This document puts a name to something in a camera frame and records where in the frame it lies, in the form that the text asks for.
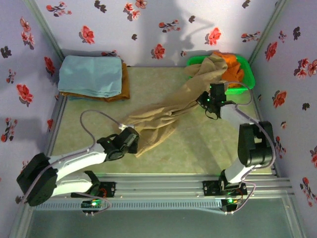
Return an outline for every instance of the floor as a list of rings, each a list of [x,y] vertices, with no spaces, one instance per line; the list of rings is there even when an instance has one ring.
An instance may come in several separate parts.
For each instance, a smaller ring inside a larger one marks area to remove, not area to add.
[[[120,121],[134,110],[159,102],[183,85],[188,77],[183,68],[129,67],[131,99],[105,103],[88,100],[67,101],[54,145],[53,155],[69,153],[92,144],[79,123],[88,109],[100,110]],[[229,95],[228,100],[246,103],[249,93]],[[241,108],[256,117],[254,105]],[[113,123],[102,115],[87,113],[83,123],[96,137],[113,133]],[[209,174],[218,175],[237,158],[238,131],[224,120],[211,120],[196,108],[185,115],[176,131],[162,144],[139,158],[126,154],[122,159],[85,168],[96,174]],[[271,174],[270,168],[255,171]]]

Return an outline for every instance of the light blue towel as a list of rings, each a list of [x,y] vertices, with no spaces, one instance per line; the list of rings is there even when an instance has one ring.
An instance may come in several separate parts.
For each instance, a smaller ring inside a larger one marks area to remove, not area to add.
[[[119,57],[66,56],[59,70],[58,90],[109,98],[121,93],[122,63]]]

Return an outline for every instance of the metal bracket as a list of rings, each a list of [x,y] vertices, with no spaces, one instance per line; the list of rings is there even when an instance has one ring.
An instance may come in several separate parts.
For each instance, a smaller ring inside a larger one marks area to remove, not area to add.
[[[219,181],[212,180],[212,181],[203,181],[203,191],[204,196],[241,196],[241,195],[248,195],[247,187],[245,183],[241,184],[239,189],[234,190],[233,192],[229,191],[222,191],[219,186]]]

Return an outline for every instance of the beige fabric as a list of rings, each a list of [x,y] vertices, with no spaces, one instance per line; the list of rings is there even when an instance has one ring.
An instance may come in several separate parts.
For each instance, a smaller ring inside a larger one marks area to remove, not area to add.
[[[212,54],[201,64],[185,68],[185,73],[192,78],[178,91],[170,94],[160,103],[148,105],[121,120],[124,124],[135,125],[140,135],[136,157],[159,145],[171,135],[180,117],[198,105],[197,98],[209,89],[210,83],[220,82],[226,70],[225,60]]]

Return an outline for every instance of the tan cloth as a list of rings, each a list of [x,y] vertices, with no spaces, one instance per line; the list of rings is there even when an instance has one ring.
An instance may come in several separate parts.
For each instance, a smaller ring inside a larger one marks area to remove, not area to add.
[[[189,79],[178,91],[168,95],[160,103],[148,105],[133,112],[124,120],[120,120],[123,124],[135,125],[140,135],[136,157],[159,145],[171,135],[180,117],[198,105],[197,98],[204,91],[209,90],[210,83],[220,82],[226,70],[225,60],[212,54],[201,64],[185,68],[185,73],[193,78]]]
[[[68,93],[68,92],[60,92],[63,96],[73,96],[73,97],[79,97],[79,98],[89,98],[94,99],[98,101],[104,101],[104,102],[115,102],[118,100],[127,100],[130,99],[130,83],[129,83],[129,74],[128,74],[128,68],[125,63],[122,63],[122,89],[121,93],[118,95],[115,95],[110,98],[98,98],[98,97],[91,97],[86,95],[81,95],[77,93]]]

